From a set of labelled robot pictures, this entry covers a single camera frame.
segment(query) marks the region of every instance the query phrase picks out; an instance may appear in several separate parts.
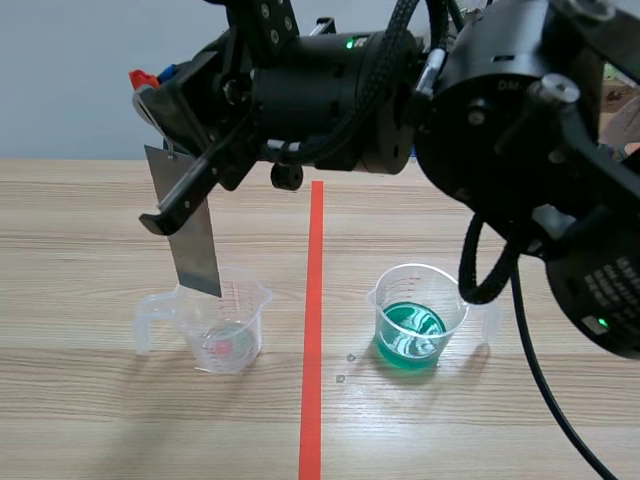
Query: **red object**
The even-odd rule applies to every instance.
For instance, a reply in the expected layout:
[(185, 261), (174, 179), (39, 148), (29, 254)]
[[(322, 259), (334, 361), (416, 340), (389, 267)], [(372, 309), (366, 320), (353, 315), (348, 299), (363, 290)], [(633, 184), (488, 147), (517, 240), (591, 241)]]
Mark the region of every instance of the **red object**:
[(216, 342), (216, 347), (214, 349), (214, 354), (216, 355), (227, 355), (233, 352), (233, 341), (232, 340), (219, 340)]
[(324, 186), (311, 182), (311, 219), (304, 314), (299, 480), (322, 477), (322, 243)]
[(158, 82), (155, 75), (151, 75), (143, 70), (131, 70), (129, 72), (129, 80), (131, 80), (131, 85), (133, 85), (134, 90), (137, 90), (142, 85), (150, 85), (153, 88), (160, 86), (160, 82)]

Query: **cup with green liquid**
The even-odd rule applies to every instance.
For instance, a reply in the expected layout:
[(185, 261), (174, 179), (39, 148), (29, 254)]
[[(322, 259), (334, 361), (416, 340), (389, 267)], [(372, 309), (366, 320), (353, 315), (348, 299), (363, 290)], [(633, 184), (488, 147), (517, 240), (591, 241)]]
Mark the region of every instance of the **cup with green liquid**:
[(483, 317), (485, 341), (497, 335), (502, 318), (495, 304), (464, 302), (458, 282), (429, 265), (399, 265), (386, 271), (367, 298), (376, 309), (375, 341), (380, 353), (407, 369), (435, 366), (471, 312)]

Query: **robotic arm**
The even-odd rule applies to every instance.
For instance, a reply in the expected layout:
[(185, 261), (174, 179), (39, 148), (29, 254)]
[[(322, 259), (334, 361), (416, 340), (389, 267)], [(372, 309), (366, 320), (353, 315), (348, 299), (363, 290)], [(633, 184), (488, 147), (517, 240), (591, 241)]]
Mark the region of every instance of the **robotic arm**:
[[(640, 21), (605, 0), (501, 0), (448, 51), (446, 0), (427, 0), (426, 49), (407, 30), (419, 0), (398, 0), (385, 31), (339, 34), (322, 18), (309, 36), (290, 0), (208, 1), (226, 6), (229, 30), (136, 93), (197, 157), (160, 213), (140, 217), (151, 232), (175, 233), (259, 160), (274, 187), (296, 190), (302, 166), (396, 174), (415, 145), (425, 175), (475, 212), (465, 300), (490, 302), (518, 257), (535, 256), (577, 328), (640, 358), (640, 153), (615, 163), (597, 144), (604, 61), (639, 81)], [(506, 246), (478, 285), (485, 223)]]

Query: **empty measuring cup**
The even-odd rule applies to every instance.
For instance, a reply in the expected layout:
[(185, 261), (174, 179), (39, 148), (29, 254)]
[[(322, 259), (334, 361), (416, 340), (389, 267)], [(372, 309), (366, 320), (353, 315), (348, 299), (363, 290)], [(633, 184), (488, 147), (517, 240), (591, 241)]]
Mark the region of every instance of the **empty measuring cup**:
[(403, 368), (434, 366), (453, 334), (471, 315), (492, 340), (502, 320), (496, 304), (469, 305), (458, 282), (429, 265), (399, 265), (385, 272), (368, 295), (376, 309), (375, 341), (382, 355)]
[(144, 298), (133, 321), (138, 354), (152, 348), (152, 320), (169, 320), (184, 336), (200, 369), (234, 372), (250, 364), (260, 351), (261, 311), (272, 294), (239, 268), (221, 268), (220, 278), (222, 298), (180, 285)]

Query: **gray wall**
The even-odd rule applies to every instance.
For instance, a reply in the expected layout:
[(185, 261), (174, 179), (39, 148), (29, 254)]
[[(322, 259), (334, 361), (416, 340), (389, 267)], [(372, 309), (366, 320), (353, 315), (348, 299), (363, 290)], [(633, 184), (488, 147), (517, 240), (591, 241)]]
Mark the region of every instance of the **gray wall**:
[[(302, 32), (320, 16), (336, 17), (340, 31), (382, 29), (395, 3), (292, 1)], [(142, 158), (158, 136), (131, 108), (127, 72), (157, 73), (226, 28), (222, 7), (202, 0), (2, 3), (0, 157)], [(428, 32), (424, 4), (411, 27)]]

